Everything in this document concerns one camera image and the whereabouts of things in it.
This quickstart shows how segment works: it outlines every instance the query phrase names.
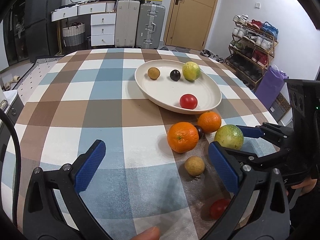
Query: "hand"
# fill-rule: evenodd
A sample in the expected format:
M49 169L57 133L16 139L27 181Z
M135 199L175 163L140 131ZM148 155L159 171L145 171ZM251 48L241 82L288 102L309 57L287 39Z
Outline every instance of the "hand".
M311 190L313 190L313 188L315 187L317 183L317 179L311 179L311 177L306 178L303 182L301 182L298 185L292 186L292 189L297 189L297 188L302 188L300 196L309 193Z
M157 227L152 227L131 238L131 240L159 240L160 230Z

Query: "red tomato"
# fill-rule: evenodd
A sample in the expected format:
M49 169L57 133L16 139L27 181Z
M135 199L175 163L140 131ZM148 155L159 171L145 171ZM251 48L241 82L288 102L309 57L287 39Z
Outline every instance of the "red tomato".
M195 109L198 105L198 100L194 95L185 94L180 98L180 106L186 109Z
M215 201L210 207L210 215L212 219L219 219L223 212L226 210L227 206L229 205L231 199L222 198Z

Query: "plaid tablecloth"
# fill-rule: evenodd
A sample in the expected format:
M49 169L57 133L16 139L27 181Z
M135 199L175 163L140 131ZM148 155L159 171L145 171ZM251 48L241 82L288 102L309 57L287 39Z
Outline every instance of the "plaid tablecloth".
M198 63L221 89L222 101L215 111L221 115L222 125L275 123L249 88L210 58L148 49L96 49L69 54L43 78L15 125L22 154L20 227L33 169L40 166L46 171L73 163L96 139L106 143L106 156L88 189L80 195L114 239L130 239L151 226L160 227L161 239L200 239L213 225L209 206L229 197L207 155L214 134L200 140L190 152L172 152L166 140L169 128L181 121L196 124L198 116L165 110L140 92L134 80L135 69L156 59ZM262 139L246 139L243 150L258 155L275 152ZM202 157L206 165L199 180L192 180L183 168L192 155ZM14 161L10 139L2 174L6 211L12 207L12 201L10 207L6 200L12 199ZM72 224L61 195L56 195L66 220Z

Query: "purple bag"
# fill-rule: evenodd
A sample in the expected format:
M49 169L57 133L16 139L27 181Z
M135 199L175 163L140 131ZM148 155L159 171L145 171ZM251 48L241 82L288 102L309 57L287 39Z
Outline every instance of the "purple bag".
M280 71L276 65L268 67L260 85L254 93L266 109L270 109L273 101L275 101L284 86L284 79L287 78L289 77L286 73Z

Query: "drawer knob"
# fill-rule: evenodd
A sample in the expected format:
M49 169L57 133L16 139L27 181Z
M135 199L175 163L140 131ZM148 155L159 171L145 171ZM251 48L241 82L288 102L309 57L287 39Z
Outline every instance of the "drawer knob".
M17 109L12 108L12 109L11 109L11 114L12 114L12 115L16 115L16 114L17 114Z

